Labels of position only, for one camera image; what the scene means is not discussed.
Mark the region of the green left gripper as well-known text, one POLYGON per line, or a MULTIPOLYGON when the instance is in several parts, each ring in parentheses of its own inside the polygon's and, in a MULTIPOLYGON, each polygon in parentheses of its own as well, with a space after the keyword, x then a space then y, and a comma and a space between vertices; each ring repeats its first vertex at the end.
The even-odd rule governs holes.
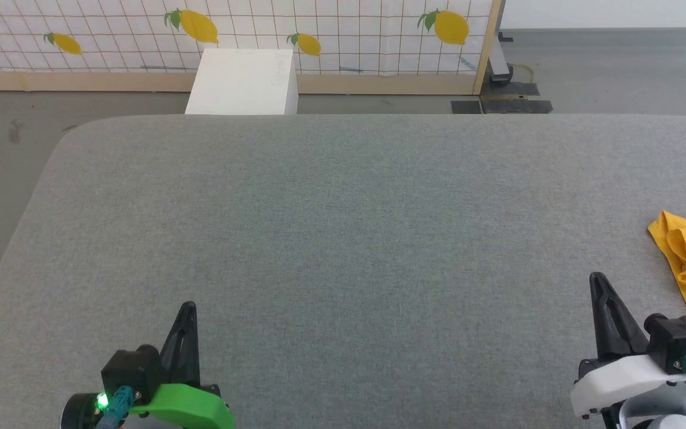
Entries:
POLYGON ((129 415, 148 414, 149 418, 180 428, 236 427, 226 402, 211 391, 198 389, 198 313, 193 301, 180 305, 160 358, 168 384, 161 385, 148 404, 131 407, 129 415))

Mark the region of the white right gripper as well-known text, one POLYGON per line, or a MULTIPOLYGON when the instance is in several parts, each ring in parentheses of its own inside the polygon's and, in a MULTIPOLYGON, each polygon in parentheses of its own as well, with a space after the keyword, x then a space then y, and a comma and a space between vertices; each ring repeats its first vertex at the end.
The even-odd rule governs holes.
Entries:
POLYGON ((605 274, 592 272, 589 285, 598 359, 618 360, 586 373, 572 386, 574 415, 618 404, 619 418, 686 416, 686 377, 668 374, 649 356, 638 355, 646 352, 648 339, 605 274))

